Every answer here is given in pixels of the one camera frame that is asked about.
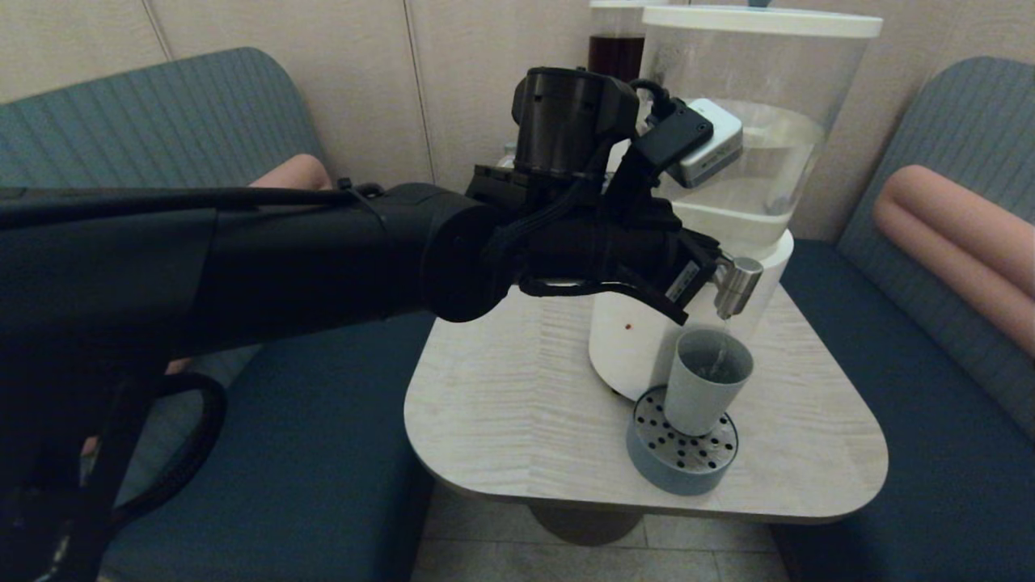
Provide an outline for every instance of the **blue cushion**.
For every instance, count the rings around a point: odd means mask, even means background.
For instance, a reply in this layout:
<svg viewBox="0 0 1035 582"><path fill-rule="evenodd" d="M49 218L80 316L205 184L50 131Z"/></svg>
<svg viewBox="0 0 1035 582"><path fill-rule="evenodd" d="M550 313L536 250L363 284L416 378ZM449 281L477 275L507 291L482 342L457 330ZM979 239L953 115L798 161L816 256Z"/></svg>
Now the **blue cushion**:
<svg viewBox="0 0 1035 582"><path fill-rule="evenodd" d="M205 466L119 535L106 570L148 582L408 580L432 478L403 401L433 321L263 348L229 392Z"/></svg>
<svg viewBox="0 0 1035 582"><path fill-rule="evenodd" d="M1031 440L826 243L797 241L783 287L877 416L887 482L838 523L774 526L805 581L1035 580Z"/></svg>

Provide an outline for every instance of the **black strap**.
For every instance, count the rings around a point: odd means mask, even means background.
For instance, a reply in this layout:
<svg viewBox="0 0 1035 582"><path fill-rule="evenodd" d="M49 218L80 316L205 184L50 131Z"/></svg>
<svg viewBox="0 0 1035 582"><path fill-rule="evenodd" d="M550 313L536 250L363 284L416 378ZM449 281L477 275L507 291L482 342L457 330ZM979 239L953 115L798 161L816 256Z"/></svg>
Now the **black strap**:
<svg viewBox="0 0 1035 582"><path fill-rule="evenodd" d="M188 390L201 392L202 413L198 426L190 432L180 458L174 465L143 493L112 511L109 526L111 537L175 497L194 478L215 447L227 416L227 392L223 385L208 376L188 372L166 376L158 397L170 397Z"/></svg>

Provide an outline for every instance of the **label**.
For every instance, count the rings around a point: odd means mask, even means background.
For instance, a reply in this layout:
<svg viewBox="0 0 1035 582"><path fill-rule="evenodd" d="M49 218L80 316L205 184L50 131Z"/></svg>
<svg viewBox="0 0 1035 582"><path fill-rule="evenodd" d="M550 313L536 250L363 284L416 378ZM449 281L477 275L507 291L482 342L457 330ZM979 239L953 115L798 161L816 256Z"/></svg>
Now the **label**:
<svg viewBox="0 0 1035 582"><path fill-rule="evenodd" d="M679 296L683 294L683 291L686 291L686 288L690 286L690 282L693 281L693 278L697 277L700 271L701 267L698 266L698 264L691 259L686 263L686 266L683 267L683 271L679 273L676 281L672 282L672 286L669 287L669 291L666 292L664 296L668 297L670 301L676 302Z"/></svg>

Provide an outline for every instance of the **white table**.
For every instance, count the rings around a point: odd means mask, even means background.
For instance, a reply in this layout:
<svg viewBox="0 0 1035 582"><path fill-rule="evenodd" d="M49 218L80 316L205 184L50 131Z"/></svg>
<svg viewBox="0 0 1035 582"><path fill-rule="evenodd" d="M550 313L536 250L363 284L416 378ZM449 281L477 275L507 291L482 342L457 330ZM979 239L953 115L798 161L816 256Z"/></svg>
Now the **white table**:
<svg viewBox="0 0 1035 582"><path fill-rule="evenodd" d="M533 511L562 537L586 543L620 534L644 513L830 522L881 490L888 455L880 426L782 288L747 343L755 375L729 410L737 458L699 496L666 493L632 466L632 403L590 365L591 310L591 297L512 289L477 321L435 323L405 419L436 477L472 496L573 510ZM584 523L558 531L571 521ZM594 529L595 540L579 534Z"/></svg>

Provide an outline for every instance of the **table base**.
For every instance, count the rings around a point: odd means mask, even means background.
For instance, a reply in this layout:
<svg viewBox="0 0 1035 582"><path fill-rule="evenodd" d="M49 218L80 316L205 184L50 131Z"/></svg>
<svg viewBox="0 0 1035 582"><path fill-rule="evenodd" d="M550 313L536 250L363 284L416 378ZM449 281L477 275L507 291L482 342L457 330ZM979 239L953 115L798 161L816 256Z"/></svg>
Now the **table base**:
<svg viewBox="0 0 1035 582"><path fill-rule="evenodd" d="M566 510L529 505L542 527L569 544L602 546L617 542L632 531L643 519L641 514Z"/></svg>

